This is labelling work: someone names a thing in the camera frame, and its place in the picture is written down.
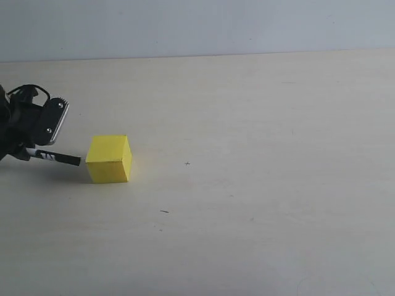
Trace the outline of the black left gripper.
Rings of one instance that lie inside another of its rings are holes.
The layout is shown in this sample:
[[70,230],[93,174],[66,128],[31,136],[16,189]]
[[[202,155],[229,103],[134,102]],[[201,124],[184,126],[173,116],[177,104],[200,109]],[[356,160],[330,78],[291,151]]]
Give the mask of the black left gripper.
[[1,158],[10,155],[29,161],[26,148],[34,148],[32,131],[42,107],[33,103],[39,87],[25,84],[7,92],[1,88]]

